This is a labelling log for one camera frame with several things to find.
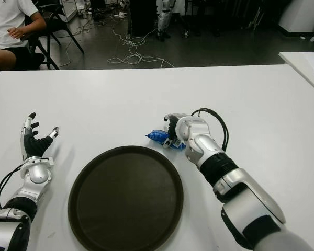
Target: black cable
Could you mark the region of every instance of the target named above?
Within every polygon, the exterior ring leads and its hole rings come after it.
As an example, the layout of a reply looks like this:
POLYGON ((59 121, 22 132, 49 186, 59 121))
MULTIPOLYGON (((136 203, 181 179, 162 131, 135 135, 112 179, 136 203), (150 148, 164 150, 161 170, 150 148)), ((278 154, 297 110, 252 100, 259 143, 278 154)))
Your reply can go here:
POLYGON ((12 177, 13 173, 20 171, 21 167, 23 164, 19 165, 18 167, 16 167, 13 171, 11 171, 10 173, 8 173, 0 182, 0 196, 1 196, 1 192, 3 191, 5 185, 7 184, 7 182, 9 181, 9 179, 12 177))
POLYGON ((223 144, 222 144, 222 150, 226 151, 227 149, 227 145, 228 145, 228 141, 229 141, 229 132, 228 132, 228 128, 225 124, 225 122, 223 121, 223 119, 213 110, 208 109, 208 108, 200 108, 196 111, 194 111, 191 116, 193 116, 194 114, 196 114, 197 112, 199 113, 199 117, 200 117, 200 112, 204 111, 207 112, 209 114, 211 114, 212 116, 214 116, 221 124, 222 129, 223 129, 223 144))

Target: person's hand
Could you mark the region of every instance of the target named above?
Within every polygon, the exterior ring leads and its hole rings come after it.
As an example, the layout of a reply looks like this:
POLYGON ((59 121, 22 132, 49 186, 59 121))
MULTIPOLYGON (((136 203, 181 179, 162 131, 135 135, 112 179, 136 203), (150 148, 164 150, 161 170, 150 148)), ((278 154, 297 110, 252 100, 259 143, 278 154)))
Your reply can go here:
POLYGON ((12 28, 8 29, 7 31, 9 32, 9 35, 12 38, 16 38, 16 39, 19 39, 25 35, 23 28, 12 27, 12 28))

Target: wire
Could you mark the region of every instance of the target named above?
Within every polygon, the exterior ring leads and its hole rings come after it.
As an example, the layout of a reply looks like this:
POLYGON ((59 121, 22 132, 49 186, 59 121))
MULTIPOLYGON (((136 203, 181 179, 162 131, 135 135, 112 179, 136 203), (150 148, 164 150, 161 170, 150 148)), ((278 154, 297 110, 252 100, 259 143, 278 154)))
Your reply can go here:
POLYGON ((21 167, 23 164, 19 165, 18 167, 16 167, 13 171, 11 171, 10 173, 8 173, 3 180, 0 182, 0 196, 1 196, 1 192, 3 191, 5 185, 7 184, 7 182, 9 181, 9 179, 12 177, 13 173, 20 171, 21 167))
POLYGON ((72 38, 71 38, 70 42, 67 44, 67 46, 65 48, 66 56, 68 57, 69 61, 67 63, 65 63, 65 64, 62 64, 62 65, 58 66, 58 68, 66 66, 66 65, 69 65, 71 63, 71 59, 70 59, 69 54, 68 54, 68 47, 70 46, 71 43, 72 43, 72 38))
POLYGON ((115 58, 111 58, 108 59, 107 62, 108 63, 112 63, 112 64, 120 64, 120 63, 124 63, 124 64, 131 64, 131 65, 135 65, 135 64, 139 64, 141 61, 144 62, 155 62, 155 61, 161 61, 161 68, 163 67, 163 63, 167 63, 168 65, 170 65, 171 67, 175 68, 172 64, 170 64, 168 61, 166 61, 165 59, 162 58, 157 58, 154 56, 143 56, 142 54, 137 52, 137 47, 141 46, 143 44, 145 44, 145 38, 156 31, 156 29, 150 31, 148 34, 146 34, 143 38, 141 37, 135 37, 132 38, 131 40, 129 39, 123 39, 122 36, 120 34, 115 33, 114 31, 114 27, 119 23, 118 21, 114 20, 113 16, 110 16, 112 18, 113 21, 115 21, 116 23, 112 26, 112 31, 114 35, 119 36, 119 38, 124 41, 124 43, 122 45, 129 45, 129 53, 130 55, 125 57, 124 59, 120 59, 118 57, 115 58))
POLYGON ((208 108, 200 108, 196 111, 194 111, 191 116, 193 116, 194 114, 196 114, 197 112, 199 113, 198 116, 200 117, 200 112, 204 111, 207 112, 209 114, 211 114, 212 116, 214 116, 215 118, 217 118, 217 120, 220 122, 222 128, 223 128, 223 144, 222 144, 222 150, 226 151, 227 149, 227 145, 228 145, 228 141, 229 141, 229 132, 228 132, 228 128, 225 124, 225 122, 223 121, 223 119, 213 110, 208 109, 208 108))

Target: tangled cable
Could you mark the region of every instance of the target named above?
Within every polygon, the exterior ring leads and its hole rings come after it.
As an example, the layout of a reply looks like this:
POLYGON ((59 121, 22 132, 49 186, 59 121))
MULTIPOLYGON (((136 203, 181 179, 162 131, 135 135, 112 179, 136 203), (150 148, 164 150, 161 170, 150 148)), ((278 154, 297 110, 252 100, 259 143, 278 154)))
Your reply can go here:
POLYGON ((156 29, 150 31, 148 34, 146 34, 143 38, 141 37, 135 37, 135 38, 132 38, 131 40, 130 39, 123 39, 122 36, 120 34, 117 34, 115 33, 114 31, 114 27, 119 23, 118 21, 114 20, 113 16, 110 16, 112 18, 113 21, 115 21, 116 23, 112 26, 112 31, 113 31, 113 34, 114 35, 117 35, 119 36, 119 38, 124 41, 124 43, 122 45, 129 45, 129 53, 130 55, 125 57, 124 59, 120 59, 118 57, 115 57, 115 58, 111 58, 111 59, 108 59, 107 62, 108 63, 112 63, 112 64, 120 64, 120 63, 125 63, 125 64, 131 64, 131 65, 134 65, 134 64, 139 64, 141 61, 144 61, 144 62, 155 62, 155 61, 161 61, 161 68, 163 67, 163 63, 167 63, 169 66, 175 68, 172 64, 170 64, 168 61, 166 61, 165 59, 162 59, 162 58, 157 58, 157 57, 154 57, 154 56, 143 56, 142 54, 138 53, 137 52, 137 47, 138 46, 141 46, 143 44, 145 44, 145 38, 156 31, 156 29))

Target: black shorts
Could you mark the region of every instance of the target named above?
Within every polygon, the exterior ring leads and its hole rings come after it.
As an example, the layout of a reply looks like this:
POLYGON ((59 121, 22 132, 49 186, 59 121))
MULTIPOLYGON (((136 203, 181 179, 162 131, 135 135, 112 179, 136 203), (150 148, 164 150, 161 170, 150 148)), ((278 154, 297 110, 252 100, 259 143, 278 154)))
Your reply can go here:
POLYGON ((27 47, 9 47, 3 50, 10 51, 16 57, 14 70, 28 70, 31 67, 32 57, 27 47))

